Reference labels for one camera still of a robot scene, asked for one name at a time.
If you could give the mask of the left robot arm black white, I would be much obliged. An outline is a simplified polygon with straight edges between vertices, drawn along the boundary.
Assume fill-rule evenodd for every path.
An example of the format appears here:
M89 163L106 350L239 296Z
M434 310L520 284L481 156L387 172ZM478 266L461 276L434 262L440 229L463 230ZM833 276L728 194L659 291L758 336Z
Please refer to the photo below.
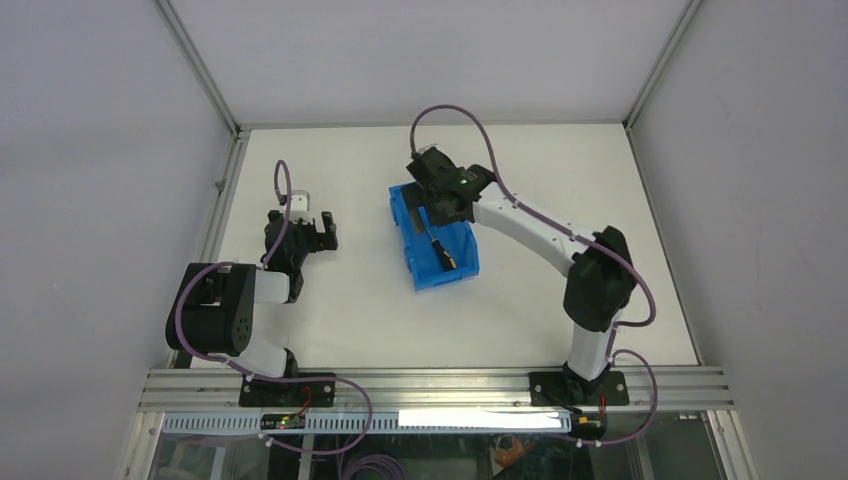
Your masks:
M253 331L257 304L291 304L304 285L307 257L338 249L333 215L316 219L307 211L286 220L268 213L266 252L260 265L191 263L166 321L165 337L173 350L218 362L247 378L264 379L263 394L277 406L294 403L301 392L295 354Z

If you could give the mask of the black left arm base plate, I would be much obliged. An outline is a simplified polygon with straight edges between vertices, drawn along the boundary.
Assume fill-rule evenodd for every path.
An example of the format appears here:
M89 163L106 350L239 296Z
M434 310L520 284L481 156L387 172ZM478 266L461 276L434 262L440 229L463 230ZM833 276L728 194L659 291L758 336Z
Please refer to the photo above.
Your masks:
M336 375L329 372L302 374L300 382L243 379L238 405L244 408L329 408L334 405Z

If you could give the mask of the yellow black handled screwdriver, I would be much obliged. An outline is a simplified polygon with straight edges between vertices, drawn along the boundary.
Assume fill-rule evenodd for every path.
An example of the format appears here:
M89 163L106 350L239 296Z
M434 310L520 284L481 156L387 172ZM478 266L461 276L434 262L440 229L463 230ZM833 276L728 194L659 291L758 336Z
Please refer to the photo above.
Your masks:
M457 263L452 257L452 255L449 253L449 251L442 244L438 228L432 225L426 225L424 227L424 231L430 239L431 247L435 252L436 258L438 259L441 268L444 271L455 270L457 268Z

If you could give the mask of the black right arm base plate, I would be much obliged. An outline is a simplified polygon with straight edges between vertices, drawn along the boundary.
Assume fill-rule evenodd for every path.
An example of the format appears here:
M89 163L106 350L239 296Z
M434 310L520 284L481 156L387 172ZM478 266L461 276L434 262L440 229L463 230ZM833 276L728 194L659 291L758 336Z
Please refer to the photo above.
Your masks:
M630 396L625 376L608 371L593 381L585 381L565 371L533 371L528 373L529 394L534 407L600 407L627 406Z

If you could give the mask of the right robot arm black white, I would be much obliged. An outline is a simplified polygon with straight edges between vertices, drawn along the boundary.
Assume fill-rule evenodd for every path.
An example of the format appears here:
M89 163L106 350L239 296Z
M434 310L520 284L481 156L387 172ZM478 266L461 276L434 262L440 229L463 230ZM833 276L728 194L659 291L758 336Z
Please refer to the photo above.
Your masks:
M432 225L467 222L493 229L564 277L563 309L574 323L563 366L564 390L575 404L592 403L602 394L610 370L613 323L636 287L627 269L631 257L623 233L612 226L561 231L504 194L492 171L477 164L459 167L434 146L412 153L407 169L413 178L408 196Z

